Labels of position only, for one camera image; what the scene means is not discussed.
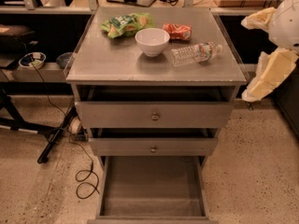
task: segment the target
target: drawer handle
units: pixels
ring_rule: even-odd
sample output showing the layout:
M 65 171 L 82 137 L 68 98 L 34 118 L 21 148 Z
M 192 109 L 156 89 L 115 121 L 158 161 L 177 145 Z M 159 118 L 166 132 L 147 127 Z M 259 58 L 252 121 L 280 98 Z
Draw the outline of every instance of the drawer handle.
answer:
M 160 115 L 159 115 L 159 114 L 157 114 L 157 113 L 152 113 L 152 115 L 151 115 L 151 119 L 152 119 L 152 120 L 157 121 L 159 118 L 160 118 Z
M 155 152 L 157 152 L 157 147 L 156 147 L 156 146 L 152 146 L 152 147 L 150 148 L 150 152 L 151 152 L 151 153 L 155 153 Z

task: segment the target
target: clear bottle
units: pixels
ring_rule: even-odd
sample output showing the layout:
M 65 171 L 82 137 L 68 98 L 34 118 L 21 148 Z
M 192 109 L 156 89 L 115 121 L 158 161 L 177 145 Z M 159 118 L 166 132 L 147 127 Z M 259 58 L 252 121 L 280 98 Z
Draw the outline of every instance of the clear bottle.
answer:
M 185 66 L 210 60 L 221 51 L 222 45 L 204 42 L 180 49 L 171 49 L 170 59 L 174 66 Z

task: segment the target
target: gray cabinet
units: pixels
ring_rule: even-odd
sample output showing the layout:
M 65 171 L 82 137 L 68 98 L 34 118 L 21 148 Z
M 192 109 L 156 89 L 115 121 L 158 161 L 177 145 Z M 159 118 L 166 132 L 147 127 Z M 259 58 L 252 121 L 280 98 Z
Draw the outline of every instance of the gray cabinet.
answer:
M 101 22 L 148 12 L 156 27 L 190 24 L 192 41 L 146 57 L 133 37 L 110 39 Z M 215 223 L 201 177 L 234 108 L 243 73 L 215 16 L 205 8 L 99 7 L 66 81 L 89 143 L 103 164 L 99 209 L 89 223 Z M 214 60 L 174 67 L 170 49 L 214 41 Z

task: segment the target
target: bowl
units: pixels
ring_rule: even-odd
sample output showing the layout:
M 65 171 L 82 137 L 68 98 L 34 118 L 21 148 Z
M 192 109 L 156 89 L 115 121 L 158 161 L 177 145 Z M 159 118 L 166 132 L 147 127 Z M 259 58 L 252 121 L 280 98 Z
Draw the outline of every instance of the bowl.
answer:
M 56 63 L 61 68 L 65 68 L 66 66 L 68 66 L 69 63 L 72 63 L 73 61 L 74 61 L 73 52 L 64 53 L 56 59 Z
M 170 35 L 160 28 L 146 28 L 135 35 L 138 47 L 150 57 L 158 56 L 168 45 Z
M 27 69 L 36 70 L 43 66 L 45 60 L 46 60 L 46 55 L 44 53 L 32 52 L 23 56 L 19 60 L 19 65 Z

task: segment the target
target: speckled floor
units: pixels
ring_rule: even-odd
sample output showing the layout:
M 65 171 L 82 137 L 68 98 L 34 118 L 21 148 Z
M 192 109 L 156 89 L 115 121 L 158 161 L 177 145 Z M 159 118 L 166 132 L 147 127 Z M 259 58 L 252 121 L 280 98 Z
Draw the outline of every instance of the speckled floor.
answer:
M 50 97 L 63 111 L 71 97 Z M 27 121 L 58 126 L 63 113 L 45 97 L 13 97 Z M 235 103 L 222 129 L 219 144 L 203 171 L 209 216 L 220 224 L 299 223 L 299 144 L 271 102 L 249 111 Z M 1 110 L 0 116 L 7 113 Z M 64 133 L 49 154 L 37 159 L 48 143 L 43 135 L 0 129 L 0 223 L 79 224 L 94 219 L 98 194 L 81 200 L 75 175 L 89 169 L 82 148 Z M 98 160 L 87 143 L 94 171 L 102 176 Z M 95 183 L 94 176 L 90 181 Z M 80 194 L 89 193 L 82 188 Z

